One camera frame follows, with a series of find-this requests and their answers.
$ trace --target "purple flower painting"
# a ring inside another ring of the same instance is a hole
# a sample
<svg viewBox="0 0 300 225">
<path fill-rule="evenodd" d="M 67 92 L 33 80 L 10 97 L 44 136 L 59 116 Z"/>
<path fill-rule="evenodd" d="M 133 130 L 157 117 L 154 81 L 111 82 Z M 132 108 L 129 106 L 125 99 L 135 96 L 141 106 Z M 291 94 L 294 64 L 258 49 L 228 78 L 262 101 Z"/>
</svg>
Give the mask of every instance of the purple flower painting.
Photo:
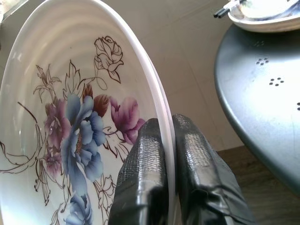
<svg viewBox="0 0 300 225">
<path fill-rule="evenodd" d="M 40 85 L 33 94 L 38 94 L 38 101 L 45 107 L 44 119 L 37 120 L 29 108 L 18 102 L 35 123 L 34 154 L 10 154 L 0 142 L 11 164 L 11 169 L 0 170 L 0 173 L 19 174 L 35 169 L 37 177 L 32 186 L 42 193 L 41 203 L 46 206 L 52 201 L 52 193 L 61 192 L 60 202 L 49 216 L 49 225 L 108 223 L 116 188 L 113 179 L 116 174 L 109 169 L 111 158 L 117 166 L 124 162 L 138 130 L 145 123 L 135 98 L 120 98 L 105 92 L 108 88 L 105 79 L 117 81 L 121 86 L 116 70 L 124 66 L 122 48 L 110 36 L 99 37 L 92 45 L 96 47 L 92 76 L 83 74 L 68 60 L 65 72 L 60 75 L 64 77 L 62 83 L 60 78 L 51 76 L 50 64 L 46 69 L 36 65 Z M 96 199 L 90 198 L 91 192 Z M 55 197 L 51 204 L 57 204 L 57 200 Z M 101 216 L 102 220 L 93 221 L 94 215 Z"/>
</svg>

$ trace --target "gray metal table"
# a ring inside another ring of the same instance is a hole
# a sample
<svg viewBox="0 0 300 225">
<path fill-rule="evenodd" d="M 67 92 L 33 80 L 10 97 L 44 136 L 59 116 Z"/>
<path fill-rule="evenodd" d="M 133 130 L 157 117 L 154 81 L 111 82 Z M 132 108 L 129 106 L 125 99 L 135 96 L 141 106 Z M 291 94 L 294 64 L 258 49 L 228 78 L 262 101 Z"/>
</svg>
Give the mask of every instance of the gray metal table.
<svg viewBox="0 0 300 225">
<path fill-rule="evenodd" d="M 241 140 L 300 195 L 300 30 L 259 34 L 231 26 L 215 84 Z"/>
</svg>

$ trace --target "white bowl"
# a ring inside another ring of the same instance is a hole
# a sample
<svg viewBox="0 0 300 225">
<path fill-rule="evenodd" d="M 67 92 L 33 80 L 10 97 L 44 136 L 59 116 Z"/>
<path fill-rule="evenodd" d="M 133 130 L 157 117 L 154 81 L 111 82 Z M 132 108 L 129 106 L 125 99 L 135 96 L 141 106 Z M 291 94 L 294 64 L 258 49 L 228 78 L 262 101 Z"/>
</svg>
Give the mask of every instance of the white bowl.
<svg viewBox="0 0 300 225">
<path fill-rule="evenodd" d="M 11 50 L 0 108 L 4 225 L 65 224 L 79 214 L 88 224 L 107 224 L 119 169 L 138 128 L 153 117 L 165 148 L 173 222 L 169 106 L 147 53 L 106 4 L 42 3 Z M 83 203 L 75 216 L 71 205 Z"/>
</svg>

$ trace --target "textured grip surface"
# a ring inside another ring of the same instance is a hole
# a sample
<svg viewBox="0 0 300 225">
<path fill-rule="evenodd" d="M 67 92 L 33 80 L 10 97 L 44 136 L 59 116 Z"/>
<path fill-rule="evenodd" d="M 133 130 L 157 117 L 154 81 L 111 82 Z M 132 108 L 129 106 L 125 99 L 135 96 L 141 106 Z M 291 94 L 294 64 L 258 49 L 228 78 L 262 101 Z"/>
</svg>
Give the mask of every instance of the textured grip surface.
<svg viewBox="0 0 300 225">
<path fill-rule="evenodd" d="M 150 119 L 119 172 L 108 224 L 160 225 L 167 213 L 165 154 L 158 120 Z"/>
<path fill-rule="evenodd" d="M 254 225 L 229 166 L 211 148 L 191 119 L 173 116 L 177 187 L 185 225 Z"/>
</svg>

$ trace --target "wooden floor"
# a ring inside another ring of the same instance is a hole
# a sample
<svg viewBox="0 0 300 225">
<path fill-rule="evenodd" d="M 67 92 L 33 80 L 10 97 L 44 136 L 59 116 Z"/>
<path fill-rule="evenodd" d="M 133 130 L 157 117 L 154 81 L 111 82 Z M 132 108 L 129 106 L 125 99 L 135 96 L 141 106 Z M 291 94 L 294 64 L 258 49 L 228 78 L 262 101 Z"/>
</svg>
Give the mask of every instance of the wooden floor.
<svg viewBox="0 0 300 225">
<path fill-rule="evenodd" d="M 300 198 L 281 184 L 246 147 L 218 153 L 236 175 L 258 225 L 300 225 Z"/>
</svg>

